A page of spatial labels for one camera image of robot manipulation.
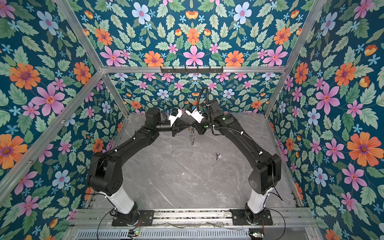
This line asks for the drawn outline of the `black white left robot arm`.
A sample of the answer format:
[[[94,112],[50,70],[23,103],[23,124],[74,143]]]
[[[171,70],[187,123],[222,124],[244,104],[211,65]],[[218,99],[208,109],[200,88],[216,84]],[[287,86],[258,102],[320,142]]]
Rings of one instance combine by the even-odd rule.
[[[127,226],[139,222],[138,204],[123,187],[122,166],[140,150],[151,145],[160,132],[171,132],[173,136],[189,128],[195,122],[186,118],[182,110],[173,109],[165,117],[159,108],[150,108],[145,113],[146,121],[135,134],[119,146],[104,153],[94,154],[87,176],[87,185],[106,197],[114,206],[113,216]]]

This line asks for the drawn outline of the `red keyring with metal rings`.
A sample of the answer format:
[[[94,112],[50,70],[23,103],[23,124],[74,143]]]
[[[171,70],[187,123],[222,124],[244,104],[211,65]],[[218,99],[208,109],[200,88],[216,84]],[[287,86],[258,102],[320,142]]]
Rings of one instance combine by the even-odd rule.
[[[195,128],[193,128],[193,127],[189,127],[189,140],[190,140],[190,143],[192,146],[196,142]]]

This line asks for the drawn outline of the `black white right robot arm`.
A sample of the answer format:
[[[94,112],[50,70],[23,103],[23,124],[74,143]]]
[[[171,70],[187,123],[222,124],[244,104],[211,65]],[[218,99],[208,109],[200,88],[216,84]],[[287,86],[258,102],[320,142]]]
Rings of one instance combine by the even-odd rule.
[[[245,218],[251,225],[262,221],[266,202],[273,189],[281,179],[282,159],[277,154],[270,154],[258,145],[244,130],[232,114],[225,114],[216,100],[209,100],[209,89],[204,87],[197,100],[194,111],[201,120],[197,120],[198,130],[210,129],[217,136],[229,139],[245,156],[252,172],[248,177],[252,188],[251,196],[245,204]]]

